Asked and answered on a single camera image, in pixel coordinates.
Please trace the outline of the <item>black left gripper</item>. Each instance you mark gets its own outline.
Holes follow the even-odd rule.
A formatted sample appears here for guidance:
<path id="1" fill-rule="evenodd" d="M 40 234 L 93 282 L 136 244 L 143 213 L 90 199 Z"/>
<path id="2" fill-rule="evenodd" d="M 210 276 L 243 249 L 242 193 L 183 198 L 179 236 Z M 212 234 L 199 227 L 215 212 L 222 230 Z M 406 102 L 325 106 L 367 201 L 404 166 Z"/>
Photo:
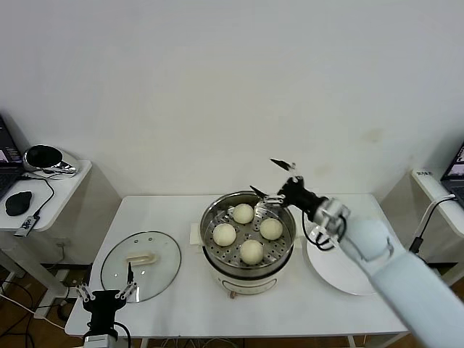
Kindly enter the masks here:
<path id="1" fill-rule="evenodd" d="M 87 267 L 81 283 L 75 286 L 75 290 L 83 300 L 83 308 L 91 314 L 88 327 L 92 331 L 109 331 L 114 328 L 116 312 L 125 306 L 125 300 L 138 286 L 134 281 L 132 265 L 129 262 L 127 282 L 123 290 L 92 291 L 89 287 L 92 267 L 91 263 Z"/>

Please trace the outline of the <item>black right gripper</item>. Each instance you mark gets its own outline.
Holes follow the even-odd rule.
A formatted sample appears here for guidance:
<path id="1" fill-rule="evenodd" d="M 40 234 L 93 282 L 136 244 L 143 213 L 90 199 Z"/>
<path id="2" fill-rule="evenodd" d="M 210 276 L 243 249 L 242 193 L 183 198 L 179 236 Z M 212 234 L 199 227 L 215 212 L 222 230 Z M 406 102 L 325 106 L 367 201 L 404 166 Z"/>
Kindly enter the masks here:
<path id="1" fill-rule="evenodd" d="M 319 206 L 325 202 L 325 197 L 317 196 L 314 192 L 305 188 L 304 178 L 299 174 L 295 162 L 288 163 L 273 158 L 270 158 L 270 161 L 287 171 L 290 178 L 275 194 L 266 194 L 254 186 L 250 186 L 250 189 L 253 190 L 263 204 L 273 207 L 292 205 L 309 215 L 314 215 Z"/>

